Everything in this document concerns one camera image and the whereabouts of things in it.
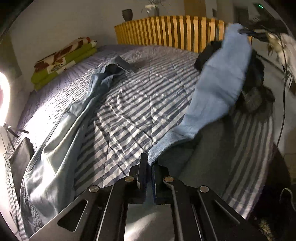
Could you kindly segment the gloved right hand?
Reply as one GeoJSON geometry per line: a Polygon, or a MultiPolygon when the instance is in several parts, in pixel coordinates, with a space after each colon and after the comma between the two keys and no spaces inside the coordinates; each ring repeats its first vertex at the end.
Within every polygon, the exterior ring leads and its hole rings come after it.
{"type": "Polygon", "coordinates": [[[279,37],[272,33],[266,35],[281,64],[295,75],[295,39],[285,33],[280,34],[279,37]]]}

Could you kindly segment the dark fuzzy sleeve forearm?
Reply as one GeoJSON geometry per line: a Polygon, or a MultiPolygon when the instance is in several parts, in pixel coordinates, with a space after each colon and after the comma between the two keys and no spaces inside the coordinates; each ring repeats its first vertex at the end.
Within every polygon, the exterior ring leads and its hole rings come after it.
{"type": "Polygon", "coordinates": [[[275,102],[270,88],[264,86],[264,65],[249,44],[212,41],[197,57],[200,73],[197,92],[203,106],[215,112],[227,112],[235,104],[255,113],[275,102]]]}

